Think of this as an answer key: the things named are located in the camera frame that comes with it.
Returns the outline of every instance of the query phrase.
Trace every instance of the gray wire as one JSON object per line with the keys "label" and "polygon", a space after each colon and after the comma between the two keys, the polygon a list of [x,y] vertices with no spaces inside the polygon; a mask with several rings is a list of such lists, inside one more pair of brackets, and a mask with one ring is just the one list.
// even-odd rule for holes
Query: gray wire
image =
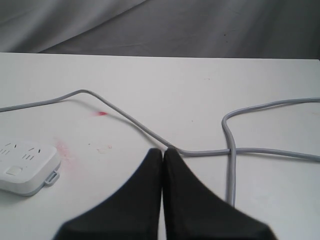
{"label": "gray wire", "polygon": [[1,112],[7,112],[7,111],[13,111],[13,110],[19,110],[19,109],[25,109],[25,108],[32,108],[32,107],[37,107],[37,106],[43,106],[43,105],[48,105],[48,104],[54,104],[57,102],[60,102],[62,100],[65,100],[67,98],[70,98],[74,95],[77,94],[89,94],[97,99],[99,99],[101,102],[121,114],[123,117],[134,123],[136,126],[138,126],[141,130],[143,130],[145,133],[162,143],[163,145],[167,146],[168,148],[176,148],[177,151],[184,156],[189,156],[189,157],[202,157],[202,156],[219,156],[219,155],[228,155],[231,154],[231,161],[228,167],[228,184],[227,184],[227,202],[230,203],[232,206],[235,205],[235,194],[236,194],[236,154],[243,154],[243,153],[258,153],[258,154],[272,154],[272,155],[281,155],[281,156],[287,156],[287,157],[292,157],[292,158],[298,158],[298,159],[304,159],[306,161],[312,161],[312,162],[318,162],[320,163],[320,156],[317,155],[311,155],[311,154],[304,154],[304,153],[299,153],[299,152],[292,152],[292,151],[284,151],[284,150],[277,150],[277,149],[268,149],[268,148],[236,148],[236,143],[234,140],[234,137],[227,125],[227,120],[233,116],[239,115],[239,114],[244,114],[248,112],[252,112],[255,110],[259,109],[265,109],[277,105],[284,105],[284,104],[300,104],[300,103],[315,103],[315,102],[320,102],[320,97],[316,98],[303,98],[303,99],[289,99],[289,100],[281,100],[281,101],[275,101],[275,102],[270,102],[262,105],[257,105],[257,106],[251,106],[251,107],[246,107],[242,108],[239,110],[232,111],[228,113],[227,115],[224,116],[222,119],[222,127],[225,131],[228,147],[230,149],[220,149],[220,150],[205,150],[205,151],[188,151],[188,150],[183,150],[181,148],[175,147],[172,145],[170,142],[156,134],[155,132],[151,131],[149,128],[144,126],[142,123],[134,119],[132,116],[129,114],[125,113],[122,111],[120,108],[116,107],[112,103],[108,102],[105,100],[103,97],[100,95],[96,94],[93,91],[90,90],[77,90],[71,93],[68,93],[64,96],[57,97],[54,99],[50,100],[45,100],[45,101],[37,101],[33,103],[27,103],[27,104],[22,104],[22,105],[15,105],[15,106],[8,106],[8,107],[2,107],[0,108],[0,113]]}
{"label": "gray wire", "polygon": [[236,149],[236,142],[234,136],[232,135],[230,128],[227,125],[227,120],[232,118],[236,115],[246,114],[249,112],[253,112],[260,109],[266,109],[274,106],[279,105],[292,105],[292,104],[303,104],[303,103],[318,103],[320,102],[320,97],[314,98],[301,98],[301,99],[288,99],[288,100],[280,100],[269,102],[261,105],[250,106],[241,108],[235,111],[232,111],[225,115],[222,119],[221,125],[225,133],[227,146],[230,148],[230,161],[228,162],[227,168],[227,189],[226,189],[226,201],[235,206],[236,201],[236,157],[237,157],[237,149]]}

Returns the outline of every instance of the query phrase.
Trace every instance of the electrical outlet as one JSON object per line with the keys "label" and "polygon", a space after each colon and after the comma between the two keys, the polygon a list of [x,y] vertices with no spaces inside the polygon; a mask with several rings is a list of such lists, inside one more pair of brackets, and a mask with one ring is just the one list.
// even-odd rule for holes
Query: electrical outlet
{"label": "electrical outlet", "polygon": [[23,196],[36,194],[58,178],[60,166],[53,146],[0,138],[0,190]]}

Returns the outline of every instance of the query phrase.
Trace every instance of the black object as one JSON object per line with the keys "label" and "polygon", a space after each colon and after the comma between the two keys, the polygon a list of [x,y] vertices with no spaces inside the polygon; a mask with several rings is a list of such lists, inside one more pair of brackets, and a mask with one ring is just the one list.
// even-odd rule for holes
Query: black object
{"label": "black object", "polygon": [[270,228],[214,195],[169,148],[163,162],[167,240],[275,240]]}
{"label": "black object", "polygon": [[62,225],[55,240],[156,240],[162,152],[149,150],[131,178],[111,197]]}

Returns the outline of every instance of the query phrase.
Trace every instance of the gray fabric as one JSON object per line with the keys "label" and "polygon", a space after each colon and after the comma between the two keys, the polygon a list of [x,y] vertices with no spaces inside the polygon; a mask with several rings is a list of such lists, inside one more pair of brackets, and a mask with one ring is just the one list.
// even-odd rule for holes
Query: gray fabric
{"label": "gray fabric", "polygon": [[[5,37],[9,47],[3,47],[0,25],[0,50],[203,58],[315,59],[320,55],[319,0],[51,2],[55,10],[47,6],[38,17],[41,24],[24,30],[27,35],[21,38],[20,33],[18,40],[14,34]],[[12,33],[12,26],[7,31]]]}

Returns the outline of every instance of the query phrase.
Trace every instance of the white table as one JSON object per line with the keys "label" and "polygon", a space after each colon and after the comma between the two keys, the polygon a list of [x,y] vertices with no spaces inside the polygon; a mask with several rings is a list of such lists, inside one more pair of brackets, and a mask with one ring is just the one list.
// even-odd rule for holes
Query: white table
{"label": "white table", "polygon": [[[174,145],[224,149],[222,117],[235,109],[320,96],[318,60],[150,58],[0,53],[0,107],[89,89]],[[97,112],[108,115],[97,116]],[[238,147],[320,155],[320,104],[229,120]],[[89,95],[0,113],[0,135],[57,146],[60,179],[32,197],[0,192],[0,238],[49,240],[59,226],[105,200],[160,147]],[[225,196],[226,156],[185,158]],[[269,224],[280,240],[319,239],[320,164],[270,155],[237,158],[236,207]],[[159,239],[166,239],[163,213]]]}

